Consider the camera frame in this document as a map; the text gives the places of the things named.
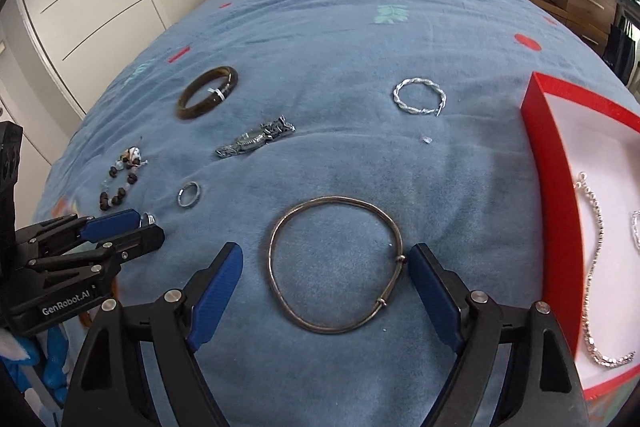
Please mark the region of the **left blue white gloved hand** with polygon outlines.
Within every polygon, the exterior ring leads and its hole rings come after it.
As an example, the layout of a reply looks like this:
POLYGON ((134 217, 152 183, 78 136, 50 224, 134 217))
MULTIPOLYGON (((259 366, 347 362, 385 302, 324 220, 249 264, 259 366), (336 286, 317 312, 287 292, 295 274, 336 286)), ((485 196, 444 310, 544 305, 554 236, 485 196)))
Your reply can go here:
POLYGON ((1 362, 38 413, 64 407, 70 362, 68 338, 61 326, 53 326, 34 339, 1 329, 1 362))

